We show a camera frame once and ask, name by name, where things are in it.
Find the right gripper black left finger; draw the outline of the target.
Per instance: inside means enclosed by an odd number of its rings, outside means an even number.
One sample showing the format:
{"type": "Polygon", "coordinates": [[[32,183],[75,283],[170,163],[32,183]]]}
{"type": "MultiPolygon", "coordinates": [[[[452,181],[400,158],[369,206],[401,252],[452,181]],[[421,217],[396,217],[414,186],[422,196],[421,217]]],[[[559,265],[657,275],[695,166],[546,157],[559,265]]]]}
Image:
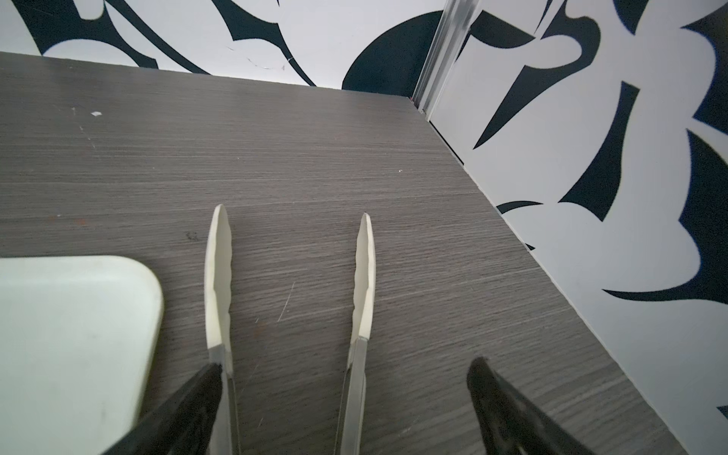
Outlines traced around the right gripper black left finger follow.
{"type": "Polygon", "coordinates": [[[222,397],[221,373],[221,365],[206,365],[105,453],[206,453],[222,397]]]}

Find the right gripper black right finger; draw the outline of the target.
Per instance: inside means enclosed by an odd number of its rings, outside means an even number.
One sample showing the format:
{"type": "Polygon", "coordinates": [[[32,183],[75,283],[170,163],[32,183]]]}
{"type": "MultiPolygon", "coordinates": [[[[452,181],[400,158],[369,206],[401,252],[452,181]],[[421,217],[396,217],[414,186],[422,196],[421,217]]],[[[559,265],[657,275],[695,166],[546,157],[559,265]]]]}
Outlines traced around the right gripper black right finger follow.
{"type": "Polygon", "coordinates": [[[492,370],[482,356],[471,362],[466,384],[488,454],[593,452],[492,370]]]}

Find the white-tipped steel tongs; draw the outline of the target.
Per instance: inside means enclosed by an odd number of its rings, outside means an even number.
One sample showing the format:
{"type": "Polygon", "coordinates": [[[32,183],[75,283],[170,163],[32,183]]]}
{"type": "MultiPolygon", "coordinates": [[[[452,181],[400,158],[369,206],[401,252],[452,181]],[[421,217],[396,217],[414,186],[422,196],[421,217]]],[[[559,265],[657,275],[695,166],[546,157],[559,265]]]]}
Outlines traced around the white-tipped steel tongs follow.
{"type": "MultiPolygon", "coordinates": [[[[210,361],[222,366],[222,398],[212,426],[210,454],[237,454],[240,449],[231,352],[231,260],[232,235],[224,205],[214,209],[206,248],[204,307],[210,361]]],[[[369,214],[361,218],[356,238],[356,271],[353,296],[352,335],[342,404],[337,424],[335,453],[358,454],[366,397],[365,364],[375,306],[375,239],[369,214]]]]}

